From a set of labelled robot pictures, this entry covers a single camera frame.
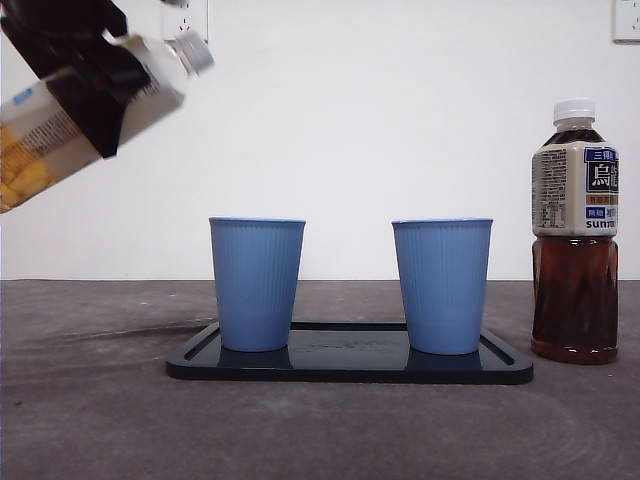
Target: electrical outlet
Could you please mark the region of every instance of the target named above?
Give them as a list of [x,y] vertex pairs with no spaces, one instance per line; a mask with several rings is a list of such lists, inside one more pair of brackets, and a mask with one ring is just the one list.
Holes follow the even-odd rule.
[[209,0],[186,0],[183,7],[162,4],[162,38],[175,40],[181,33],[195,30],[209,41]]
[[640,42],[640,0],[614,0],[613,41]]

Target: juice bottle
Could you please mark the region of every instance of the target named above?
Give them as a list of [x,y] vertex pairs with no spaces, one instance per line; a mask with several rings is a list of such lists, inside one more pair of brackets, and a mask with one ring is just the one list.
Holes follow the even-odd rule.
[[531,346],[543,357],[581,364],[617,355],[619,158],[594,120],[589,99],[557,103],[557,132],[532,162]]
[[[178,109],[184,101],[189,75],[213,64],[206,44],[195,32],[186,33],[171,44],[134,35],[122,46],[140,61],[151,83],[127,106],[121,144]],[[52,78],[72,74],[70,69],[63,69],[2,105],[0,213],[100,158],[47,88],[47,81]]]

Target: blue cup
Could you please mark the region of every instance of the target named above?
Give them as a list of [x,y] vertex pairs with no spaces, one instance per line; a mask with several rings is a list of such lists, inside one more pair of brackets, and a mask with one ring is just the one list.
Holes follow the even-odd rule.
[[491,219],[392,222],[409,343],[461,355],[480,344]]
[[289,339],[305,222],[209,219],[222,345],[277,350]]

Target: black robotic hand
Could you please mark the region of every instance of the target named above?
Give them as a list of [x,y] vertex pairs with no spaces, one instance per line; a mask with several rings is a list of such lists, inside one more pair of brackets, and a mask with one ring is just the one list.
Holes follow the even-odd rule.
[[[183,0],[168,0],[181,5]],[[2,29],[39,78],[47,81],[103,157],[116,154],[128,102],[149,76],[126,49],[104,38],[127,34],[127,18],[111,0],[0,0]]]

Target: gray tabletop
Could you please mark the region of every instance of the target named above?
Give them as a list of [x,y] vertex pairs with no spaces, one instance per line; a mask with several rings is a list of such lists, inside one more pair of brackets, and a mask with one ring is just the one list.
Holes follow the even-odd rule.
[[[489,284],[525,385],[194,382],[164,359],[215,318],[212,282],[3,282],[2,478],[640,478],[640,282],[610,365],[532,355],[531,303]],[[399,285],[301,282],[295,318],[400,320]]]

